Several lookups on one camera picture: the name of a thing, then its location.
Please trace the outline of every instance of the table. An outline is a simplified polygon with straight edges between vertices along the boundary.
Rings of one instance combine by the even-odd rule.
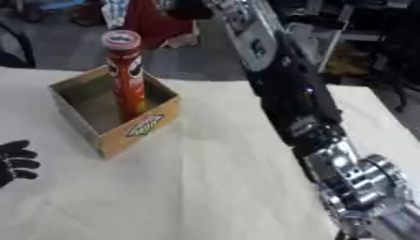
[[[183,97],[179,118],[106,161],[47,90],[76,74],[0,68],[0,142],[29,139],[42,162],[38,180],[0,190],[2,239],[333,239],[313,186],[247,82],[165,80]],[[420,189],[410,132],[370,90],[331,90],[360,152],[390,157]]]

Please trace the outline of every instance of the cardboard box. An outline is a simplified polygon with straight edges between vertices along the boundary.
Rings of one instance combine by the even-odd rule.
[[[178,114],[180,97],[174,91],[147,73],[144,82],[148,111],[126,123],[120,121],[112,92],[113,78],[107,67],[50,88],[60,113],[104,158],[112,158]]]

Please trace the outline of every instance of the red chip can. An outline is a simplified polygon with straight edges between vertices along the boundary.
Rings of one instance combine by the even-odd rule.
[[[103,35],[102,44],[108,50],[107,64],[122,118],[131,120],[145,112],[141,38],[133,31],[115,30]]]

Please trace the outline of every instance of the metal equipment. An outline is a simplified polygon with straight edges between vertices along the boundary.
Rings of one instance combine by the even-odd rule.
[[[337,239],[420,239],[420,208],[404,174],[385,157],[358,155],[318,70],[271,8],[275,1],[178,1],[223,19],[264,112],[340,228]],[[176,4],[161,3],[174,15]]]

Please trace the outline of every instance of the box label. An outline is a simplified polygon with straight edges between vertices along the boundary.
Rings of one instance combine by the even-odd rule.
[[[141,122],[139,124],[135,125],[127,132],[126,137],[139,137],[149,134],[163,118],[163,116],[163,114],[145,115],[140,120]]]

